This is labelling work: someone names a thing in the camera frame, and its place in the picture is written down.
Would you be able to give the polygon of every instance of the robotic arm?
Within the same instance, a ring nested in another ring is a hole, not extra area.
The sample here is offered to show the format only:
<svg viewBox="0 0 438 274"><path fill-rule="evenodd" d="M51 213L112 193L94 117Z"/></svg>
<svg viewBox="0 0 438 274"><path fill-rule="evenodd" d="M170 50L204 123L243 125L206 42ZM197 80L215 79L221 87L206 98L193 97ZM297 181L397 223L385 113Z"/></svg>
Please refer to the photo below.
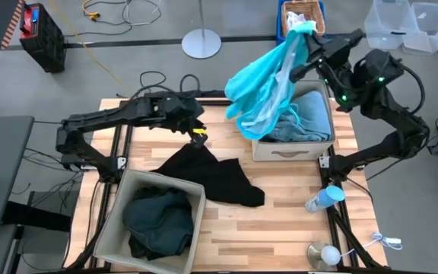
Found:
<svg viewBox="0 0 438 274"><path fill-rule="evenodd" d="M193 97L181 97L164 91L131 99L111 110L71 115L57 131L56 150L63 155L76 155L97 168L104 183L118 183L125 159L102 155L87 144L84 133L118 125L160 127L172 132L188 133L191 143L202 146L207 140L204 124L197 118L204 109Z"/></svg>
<svg viewBox="0 0 438 274"><path fill-rule="evenodd" d="M359 106L364 116L382 119L396 129L378 145L352 155L330 157L325 166L333 180L344 181L353 168L384 158L412 158L427 145L430 129L419 116L415 116L424 102L424 87L418 76L402 65L400 59L394 59L389 52L373 49L351 69L349 53L364 38L361 30L323 44L314 36L306 38L308 63L294 68L290 80L299 81L309 70L315 69L332 89L339 111L348 113ZM421 103L411 112L400 106L386 87L404 71L415 77L422 93Z"/></svg>

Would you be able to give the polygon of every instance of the gray concrete floor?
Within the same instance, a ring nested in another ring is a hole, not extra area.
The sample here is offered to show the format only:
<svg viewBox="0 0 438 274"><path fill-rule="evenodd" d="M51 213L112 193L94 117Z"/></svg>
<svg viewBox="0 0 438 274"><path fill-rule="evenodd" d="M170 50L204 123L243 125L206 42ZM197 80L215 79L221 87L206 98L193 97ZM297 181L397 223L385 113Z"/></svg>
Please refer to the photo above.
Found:
<svg viewBox="0 0 438 274"><path fill-rule="evenodd" d="M363 27L369 11L369 0L325 0L328 33L345 33ZM47 9L51 6L43 0ZM101 30L83 18L78 11L80 2L61 0L61 9L75 24L78 31ZM264 0L204 0L205 20L212 30L221 36L272 35L275 33L276 1ZM151 40L181 38L198 27L197 4L189 0L163 0L162 18L155 24L136 27L122 37L85 36L87 42L115 40ZM103 16L116 16L116 7L105 5L96 8ZM137 9L138 14L146 8ZM64 32L68 28L59 23ZM178 88L184 74L192 73L201 80L204 90L223 89L231 76L242 67L257 59L275 46L274 42L223 43L221 51L206 60L191 59L180 45L130 46L92 49L93 54L106 64L128 87L139 86L138 76L147 70L163 72L168 80L166 86ZM355 62L370 48L363 41L352 50L351 61ZM392 52L403 58L406 66L413 68L422 78L427 100L419 114L433 128L438 117L438 54L433 56L409 56L399 50ZM389 85L395 99L408 107L416 106L419 100L417 85L409 76L404 76ZM0 51L0 115L29 114L40 120L59 121L73 113L96 110L105 97L114 97L123 91L105 71L96 66L82 49L70 49L65 72L58 75L45 74L41 68L22 51ZM362 117L358 110L351 113L358 144L361 148L375 145L389 132L389 126ZM44 152L53 152L56 126L36 124L30 137L29 147ZM370 165L367 176L381 170L391 161L385 160ZM24 189L31 182L31 189L46 191L69 178L69 174L23 163L14 191ZM438 157L422 151L416 158L403 161L383 175L370 181L374 196L376 217L380 232L390 237L400 237L404 250L386 250L389 265L394 269L438 272ZM26 202L28 192L12 196L16 201ZM59 207L59 200L49 201L49 207ZM25 235L28 239L32 233ZM66 234L42 233L36 236L44 246L33 245L28 257L39 268L56 268L60 265ZM31 271L24 263L21 273Z"/></svg>

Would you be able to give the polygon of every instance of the round metal base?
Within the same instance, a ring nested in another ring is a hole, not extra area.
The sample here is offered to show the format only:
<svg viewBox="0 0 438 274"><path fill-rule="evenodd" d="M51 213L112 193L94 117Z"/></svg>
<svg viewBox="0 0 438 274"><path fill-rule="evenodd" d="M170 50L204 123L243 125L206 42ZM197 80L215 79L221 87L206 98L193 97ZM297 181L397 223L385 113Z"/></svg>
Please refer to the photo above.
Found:
<svg viewBox="0 0 438 274"><path fill-rule="evenodd" d="M182 39L182 49L190 57L205 59L212 57L221 48L221 38L212 30L202 29L189 32Z"/></svg>
<svg viewBox="0 0 438 274"><path fill-rule="evenodd" d="M322 248L327 247L328 244L323 242L314 242L307 247L307 259L309 260L310 265L317 270L322 271L334 271L336 270L335 266L329 266L325 263L320 253L322 252Z"/></svg>

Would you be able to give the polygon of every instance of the black cloth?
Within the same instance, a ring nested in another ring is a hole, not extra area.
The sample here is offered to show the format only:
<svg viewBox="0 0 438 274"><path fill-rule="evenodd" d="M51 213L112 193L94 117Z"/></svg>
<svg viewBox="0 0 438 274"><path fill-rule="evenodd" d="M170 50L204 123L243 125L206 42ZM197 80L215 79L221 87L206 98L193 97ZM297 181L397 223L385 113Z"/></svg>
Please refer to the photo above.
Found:
<svg viewBox="0 0 438 274"><path fill-rule="evenodd" d="M123 222L131 232L129 247L135 258L180 255L194 233L187 194L173 188L140 189L125 207Z"/></svg>
<svg viewBox="0 0 438 274"><path fill-rule="evenodd" d="M187 144L153 172L199 183L213 201L251 207L265 204L265 193L251 185L238 159L218 161L205 146Z"/></svg>

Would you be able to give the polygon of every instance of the beige storage bin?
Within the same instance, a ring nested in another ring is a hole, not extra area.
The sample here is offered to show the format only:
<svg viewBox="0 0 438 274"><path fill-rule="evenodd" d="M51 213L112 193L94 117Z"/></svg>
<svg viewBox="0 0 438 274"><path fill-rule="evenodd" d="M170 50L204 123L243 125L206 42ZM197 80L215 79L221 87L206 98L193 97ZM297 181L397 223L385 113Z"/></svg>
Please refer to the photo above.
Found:
<svg viewBox="0 0 438 274"><path fill-rule="evenodd" d="M334 125L332 123L329 93L322 80L300 80L295 84L292 97L296 99L307 92L319 91L324 98L328 121L331 126L332 139L324 142L261 142L252 141L252 159L254 161L311 161L317 160L320 155L334 143Z"/></svg>
<svg viewBox="0 0 438 274"><path fill-rule="evenodd" d="M188 193L192 205L194 234L190 248L187 248L182 255L168 256L152 261L131 256L128 245L130 233L122 222L122 212L126 205L132 201L136 190L146 186L174 187ZM125 170L116 195L116 201L94 248L94 256L110 263L136 267L157 274L188 274L191 272L194 263L204 208L205 192L202 185L152 172Z"/></svg>

